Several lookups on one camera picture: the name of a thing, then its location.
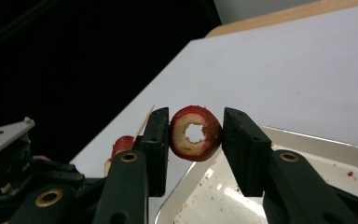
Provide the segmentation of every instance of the white surface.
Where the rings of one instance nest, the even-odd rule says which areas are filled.
[[[191,41],[72,163],[102,177],[112,144],[136,133],[152,105],[170,117],[204,105],[221,122],[228,106],[259,125],[358,146],[358,7]],[[191,165],[169,159],[167,195]],[[150,223],[165,199],[149,200]]]
[[[273,149],[288,149],[303,155],[326,183],[358,196],[358,168],[288,147],[274,145]],[[156,224],[268,223],[262,206],[263,199],[244,197],[224,152],[220,149],[218,154],[209,167],[196,164],[191,168],[163,204]],[[192,176],[197,172],[203,172],[203,176]]]

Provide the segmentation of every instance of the metal tray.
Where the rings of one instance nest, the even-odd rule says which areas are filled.
[[[358,147],[320,137],[261,127],[272,149],[305,156],[331,186],[358,196]],[[221,148],[194,162],[161,206],[156,224],[267,223],[262,198],[244,197]]]

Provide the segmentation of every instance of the apple slice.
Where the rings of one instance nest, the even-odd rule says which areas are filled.
[[[130,135],[123,135],[119,137],[113,144],[112,158],[114,158],[119,152],[131,150],[134,144],[134,137]]]
[[[109,174],[110,166],[112,165],[112,158],[109,158],[106,160],[103,168],[103,174],[104,176],[107,176]]]
[[[201,125],[203,139],[190,141],[186,130],[190,124]],[[170,123],[170,148],[173,153],[188,161],[206,161],[222,142],[223,129],[219,120],[206,107],[189,105],[173,115]]]

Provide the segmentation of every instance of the wall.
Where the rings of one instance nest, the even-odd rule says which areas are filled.
[[[222,24],[241,21],[317,0],[214,0]]]

